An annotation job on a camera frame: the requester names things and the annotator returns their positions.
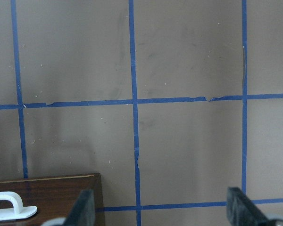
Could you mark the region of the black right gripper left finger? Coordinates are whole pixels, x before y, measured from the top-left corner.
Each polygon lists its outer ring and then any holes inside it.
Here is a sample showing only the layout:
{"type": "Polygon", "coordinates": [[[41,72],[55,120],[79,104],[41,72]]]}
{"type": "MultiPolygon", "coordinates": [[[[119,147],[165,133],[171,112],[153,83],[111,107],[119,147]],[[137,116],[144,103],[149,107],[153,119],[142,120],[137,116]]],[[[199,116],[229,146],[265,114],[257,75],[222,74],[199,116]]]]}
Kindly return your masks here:
{"type": "Polygon", "coordinates": [[[64,221],[65,226],[93,226],[95,224],[94,192],[82,190],[70,213],[64,221]]]}

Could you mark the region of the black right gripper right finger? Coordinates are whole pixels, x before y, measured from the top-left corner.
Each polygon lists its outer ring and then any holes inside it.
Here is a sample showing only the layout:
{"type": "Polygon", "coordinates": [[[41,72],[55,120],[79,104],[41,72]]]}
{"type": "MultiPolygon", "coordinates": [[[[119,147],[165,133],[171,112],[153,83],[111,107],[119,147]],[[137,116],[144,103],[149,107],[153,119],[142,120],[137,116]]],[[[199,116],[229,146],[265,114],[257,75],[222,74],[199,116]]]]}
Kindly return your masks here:
{"type": "Polygon", "coordinates": [[[238,187],[228,187],[226,216],[232,226],[266,226],[268,218],[238,187]]]}

